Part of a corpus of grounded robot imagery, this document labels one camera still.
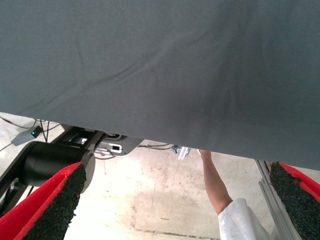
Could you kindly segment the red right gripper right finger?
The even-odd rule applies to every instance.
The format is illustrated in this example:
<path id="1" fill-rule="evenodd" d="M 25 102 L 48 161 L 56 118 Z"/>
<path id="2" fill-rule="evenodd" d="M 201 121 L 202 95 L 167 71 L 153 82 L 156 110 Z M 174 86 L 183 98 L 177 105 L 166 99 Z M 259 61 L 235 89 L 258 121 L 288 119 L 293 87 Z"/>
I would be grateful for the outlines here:
<path id="1" fill-rule="evenodd" d="M 320 238 L 320 184 L 284 163 L 271 164 L 271 185 L 303 240 Z"/>

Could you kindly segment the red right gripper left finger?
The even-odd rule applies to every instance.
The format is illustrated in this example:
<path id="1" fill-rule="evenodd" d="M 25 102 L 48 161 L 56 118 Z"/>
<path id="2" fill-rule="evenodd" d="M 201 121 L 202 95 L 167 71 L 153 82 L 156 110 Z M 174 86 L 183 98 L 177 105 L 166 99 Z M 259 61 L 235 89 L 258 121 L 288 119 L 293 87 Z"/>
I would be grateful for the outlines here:
<path id="1" fill-rule="evenodd" d="M 2 240 L 62 240 L 86 182 L 81 162 L 58 171 L 0 218 Z"/>

